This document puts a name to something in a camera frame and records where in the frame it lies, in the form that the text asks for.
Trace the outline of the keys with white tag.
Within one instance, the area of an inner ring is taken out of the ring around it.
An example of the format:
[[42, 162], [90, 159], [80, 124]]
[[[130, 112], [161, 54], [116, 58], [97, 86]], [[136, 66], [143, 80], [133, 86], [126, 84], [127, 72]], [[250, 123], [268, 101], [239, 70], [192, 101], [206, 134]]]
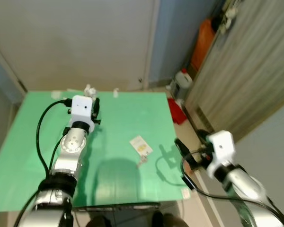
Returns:
[[148, 161], [148, 156], [153, 153], [153, 149], [142, 136], [136, 136], [131, 139], [129, 143], [140, 157], [138, 164], [136, 164], [136, 166], [140, 168], [140, 166]]

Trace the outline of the crumpled clear tape ball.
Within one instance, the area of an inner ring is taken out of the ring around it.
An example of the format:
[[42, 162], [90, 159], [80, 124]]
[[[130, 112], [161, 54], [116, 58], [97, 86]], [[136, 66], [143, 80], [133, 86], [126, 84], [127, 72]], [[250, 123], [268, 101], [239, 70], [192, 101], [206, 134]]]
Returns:
[[90, 84], [87, 84], [84, 89], [84, 95], [87, 97], [91, 97], [92, 99], [95, 99], [97, 97], [98, 91], [92, 87]]

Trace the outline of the plain green board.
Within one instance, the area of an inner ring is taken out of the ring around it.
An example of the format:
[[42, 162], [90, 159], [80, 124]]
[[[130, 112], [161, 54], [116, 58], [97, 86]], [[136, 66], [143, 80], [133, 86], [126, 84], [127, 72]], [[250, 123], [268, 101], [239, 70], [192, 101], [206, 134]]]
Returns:
[[[120, 205], [189, 198], [181, 180], [181, 155], [165, 93], [99, 92], [99, 119], [85, 153], [73, 205]], [[49, 91], [24, 99], [0, 149], [0, 211], [21, 210], [44, 177], [36, 153], [36, 127], [53, 103]], [[129, 141], [142, 136], [153, 153], [140, 157]]]

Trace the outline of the red cloth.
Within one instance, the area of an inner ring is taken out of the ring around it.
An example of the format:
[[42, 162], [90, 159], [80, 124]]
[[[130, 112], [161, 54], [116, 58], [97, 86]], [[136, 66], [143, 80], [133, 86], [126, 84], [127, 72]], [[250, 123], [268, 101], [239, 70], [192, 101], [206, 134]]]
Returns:
[[181, 125], [182, 123], [187, 121], [185, 112], [183, 112], [181, 106], [179, 106], [174, 98], [167, 98], [167, 102], [173, 123]]

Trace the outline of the white jug with red cap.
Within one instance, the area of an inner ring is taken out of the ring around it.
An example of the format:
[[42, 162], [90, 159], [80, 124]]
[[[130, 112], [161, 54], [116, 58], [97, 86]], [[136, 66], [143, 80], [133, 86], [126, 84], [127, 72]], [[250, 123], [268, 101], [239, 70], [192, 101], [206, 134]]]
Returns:
[[193, 80], [186, 69], [181, 69], [172, 80], [171, 89], [175, 99], [185, 99]]

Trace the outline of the robot's dark right foot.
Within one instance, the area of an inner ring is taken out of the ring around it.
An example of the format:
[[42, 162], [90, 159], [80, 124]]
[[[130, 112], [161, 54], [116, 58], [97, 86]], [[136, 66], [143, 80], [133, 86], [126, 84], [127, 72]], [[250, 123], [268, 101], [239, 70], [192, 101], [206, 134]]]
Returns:
[[181, 218], [170, 213], [155, 211], [151, 217], [151, 227], [189, 227]]

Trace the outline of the robot's dark foot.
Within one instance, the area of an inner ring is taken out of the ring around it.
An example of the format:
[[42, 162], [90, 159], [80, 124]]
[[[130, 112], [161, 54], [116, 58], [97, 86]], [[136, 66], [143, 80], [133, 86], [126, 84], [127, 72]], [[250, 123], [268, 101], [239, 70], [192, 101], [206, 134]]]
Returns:
[[189, 227], [181, 218], [170, 213], [155, 211], [151, 217], [151, 227]]
[[94, 218], [90, 218], [90, 221], [86, 223], [85, 227], [112, 227], [112, 224], [105, 216], [96, 216]]

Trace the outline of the orange broom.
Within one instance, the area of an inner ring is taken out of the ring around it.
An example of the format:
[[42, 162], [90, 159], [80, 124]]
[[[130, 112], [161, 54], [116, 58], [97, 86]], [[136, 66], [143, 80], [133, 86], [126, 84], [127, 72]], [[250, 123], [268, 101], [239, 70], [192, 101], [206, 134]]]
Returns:
[[190, 59], [190, 65], [192, 65], [196, 71], [201, 68], [203, 61], [211, 48], [214, 37], [215, 32], [212, 28], [212, 20], [211, 18], [207, 18], [201, 22], [194, 51]]

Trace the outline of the robot's dark left foot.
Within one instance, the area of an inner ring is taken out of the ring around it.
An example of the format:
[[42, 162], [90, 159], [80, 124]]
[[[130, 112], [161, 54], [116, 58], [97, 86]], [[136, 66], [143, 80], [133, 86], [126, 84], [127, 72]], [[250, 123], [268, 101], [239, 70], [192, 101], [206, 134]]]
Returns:
[[86, 223], [85, 227], [112, 227], [112, 224], [105, 216], [96, 216], [94, 218], [90, 218], [90, 221]]

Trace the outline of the white hanging bundle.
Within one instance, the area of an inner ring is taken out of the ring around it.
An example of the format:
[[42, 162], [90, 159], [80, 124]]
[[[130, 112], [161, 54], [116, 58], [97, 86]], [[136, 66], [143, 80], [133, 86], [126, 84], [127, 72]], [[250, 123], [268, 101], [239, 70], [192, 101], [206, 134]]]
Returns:
[[234, 22], [235, 17], [239, 13], [239, 4], [241, 0], [228, 0], [227, 8], [224, 11], [221, 32], [226, 33]]

